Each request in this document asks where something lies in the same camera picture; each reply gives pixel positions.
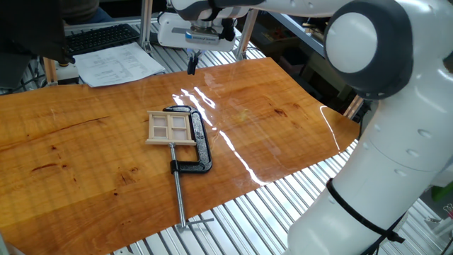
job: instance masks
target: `black band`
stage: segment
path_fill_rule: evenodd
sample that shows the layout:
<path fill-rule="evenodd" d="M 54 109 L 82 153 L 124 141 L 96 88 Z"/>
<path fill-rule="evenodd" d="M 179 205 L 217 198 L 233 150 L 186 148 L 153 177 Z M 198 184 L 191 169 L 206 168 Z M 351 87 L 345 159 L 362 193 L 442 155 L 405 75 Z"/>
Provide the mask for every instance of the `black band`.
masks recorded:
<path fill-rule="evenodd" d="M 327 181 L 326 187 L 328 192 L 333 196 L 337 203 L 341 205 L 341 207 L 345 209 L 345 211 L 348 212 L 349 215 L 353 216 L 358 222 L 362 223 L 362 225 L 369 228 L 373 232 L 376 232 L 377 234 L 386 237 L 389 241 L 398 242 L 400 244 L 402 244 L 405 241 L 405 239 L 403 237 L 400 237 L 396 232 L 392 230 L 382 229 L 374 225 L 369 220 L 365 219 L 363 216 L 361 216 L 356 210 L 354 210 L 354 208 L 352 208 L 348 203 L 346 203 L 346 201 L 340 196 L 340 194 L 338 194 L 337 190 L 333 187 L 332 179 Z"/>
<path fill-rule="evenodd" d="M 236 34 L 234 32 L 234 21 L 232 18 L 224 18 L 222 20 L 222 26 L 224 27 L 224 30 L 222 31 L 221 34 L 219 34 L 219 39 L 225 39 L 229 42 L 232 42 L 234 38 L 236 37 Z"/>
<path fill-rule="evenodd" d="M 207 0 L 207 3 L 211 6 L 212 13 L 211 13 L 211 16 L 209 18 L 206 18 L 203 21 L 213 21 L 215 18 L 217 18 L 217 16 L 223 10 L 223 8 L 217 7 L 217 5 L 215 4 L 214 0 Z"/>

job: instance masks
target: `glossy wooden surface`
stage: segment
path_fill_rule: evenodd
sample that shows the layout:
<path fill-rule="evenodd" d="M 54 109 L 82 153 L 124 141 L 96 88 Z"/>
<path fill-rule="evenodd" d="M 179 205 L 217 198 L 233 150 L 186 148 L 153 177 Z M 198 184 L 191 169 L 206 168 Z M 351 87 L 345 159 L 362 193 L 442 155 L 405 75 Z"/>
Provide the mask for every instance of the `glossy wooden surface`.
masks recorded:
<path fill-rule="evenodd" d="M 145 145 L 147 111 L 205 117 L 214 166 L 182 175 L 187 217 L 344 150 L 358 126 L 271 59 L 121 86 L 0 97 L 0 231 L 27 255 L 107 254 L 178 223 L 167 146 Z M 193 147 L 177 148 L 195 159 Z"/>

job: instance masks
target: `small wooden frame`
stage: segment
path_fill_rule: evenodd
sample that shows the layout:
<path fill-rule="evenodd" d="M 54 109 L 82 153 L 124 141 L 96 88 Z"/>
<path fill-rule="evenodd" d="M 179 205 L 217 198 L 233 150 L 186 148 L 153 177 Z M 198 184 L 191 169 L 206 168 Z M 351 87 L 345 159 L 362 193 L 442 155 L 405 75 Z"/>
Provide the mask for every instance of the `small wooden frame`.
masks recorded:
<path fill-rule="evenodd" d="M 190 131 L 189 113 L 148 111 L 149 136 L 148 145 L 167 145 L 174 142 L 176 145 L 195 146 Z"/>

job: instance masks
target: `paper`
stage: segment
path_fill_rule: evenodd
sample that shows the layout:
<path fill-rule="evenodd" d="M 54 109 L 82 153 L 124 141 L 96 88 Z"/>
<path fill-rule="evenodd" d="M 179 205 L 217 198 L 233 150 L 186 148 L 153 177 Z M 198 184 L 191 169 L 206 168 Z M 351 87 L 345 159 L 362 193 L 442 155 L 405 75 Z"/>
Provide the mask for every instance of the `paper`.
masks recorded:
<path fill-rule="evenodd" d="M 74 58 L 80 77 L 91 87 L 136 81 L 165 70 L 136 42 Z"/>

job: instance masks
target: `computer monitor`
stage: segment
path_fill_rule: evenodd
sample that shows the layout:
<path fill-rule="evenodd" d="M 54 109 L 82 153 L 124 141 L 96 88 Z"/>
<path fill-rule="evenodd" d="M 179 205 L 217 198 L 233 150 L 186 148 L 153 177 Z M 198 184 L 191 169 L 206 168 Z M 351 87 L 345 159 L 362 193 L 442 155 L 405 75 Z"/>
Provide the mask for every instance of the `computer monitor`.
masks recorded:
<path fill-rule="evenodd" d="M 19 69 L 23 68 L 25 56 L 39 55 L 62 63 L 75 62 L 66 51 L 59 1 L 0 1 L 0 87 L 18 85 L 21 78 L 14 83 L 11 76 L 17 76 L 18 71 L 23 73 Z"/>

